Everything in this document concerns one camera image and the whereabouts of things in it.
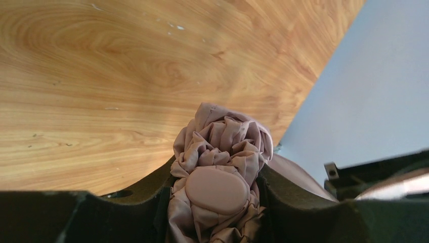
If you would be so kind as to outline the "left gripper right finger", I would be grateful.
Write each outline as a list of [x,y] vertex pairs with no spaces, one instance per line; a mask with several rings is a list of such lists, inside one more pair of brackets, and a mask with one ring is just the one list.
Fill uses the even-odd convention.
[[312,194],[264,166],[259,242],[428,242],[428,199],[345,200]]

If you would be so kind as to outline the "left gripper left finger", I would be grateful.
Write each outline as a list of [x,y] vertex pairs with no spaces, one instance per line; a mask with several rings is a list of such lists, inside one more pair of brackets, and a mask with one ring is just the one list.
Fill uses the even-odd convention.
[[1,242],[164,242],[171,164],[103,196],[2,191]]

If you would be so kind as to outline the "pink folding umbrella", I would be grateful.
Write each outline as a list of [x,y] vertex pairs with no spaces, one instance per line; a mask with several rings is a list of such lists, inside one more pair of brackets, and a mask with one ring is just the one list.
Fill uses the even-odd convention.
[[202,103],[173,146],[176,178],[167,242],[255,242],[265,208],[256,183],[268,165],[300,188],[334,197],[296,163],[273,153],[270,131],[246,114]]

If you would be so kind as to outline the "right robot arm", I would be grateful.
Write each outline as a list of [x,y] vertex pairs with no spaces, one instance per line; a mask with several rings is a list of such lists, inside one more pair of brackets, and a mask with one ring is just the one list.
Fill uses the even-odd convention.
[[343,201],[357,197],[386,179],[427,168],[428,150],[345,168],[338,168],[335,163],[327,163],[324,167],[328,176],[324,181],[324,189]]

